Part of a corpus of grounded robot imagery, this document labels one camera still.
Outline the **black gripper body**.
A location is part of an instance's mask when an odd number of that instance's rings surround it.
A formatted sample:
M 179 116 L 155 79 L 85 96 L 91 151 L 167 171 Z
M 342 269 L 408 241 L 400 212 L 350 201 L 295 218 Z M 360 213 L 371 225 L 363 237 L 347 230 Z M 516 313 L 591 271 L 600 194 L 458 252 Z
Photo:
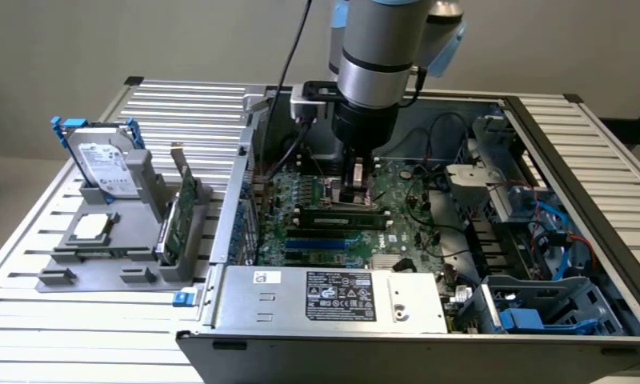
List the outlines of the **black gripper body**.
M 392 137 L 398 104 L 371 109 L 348 102 L 334 104 L 332 132 L 358 155 L 370 155 Z

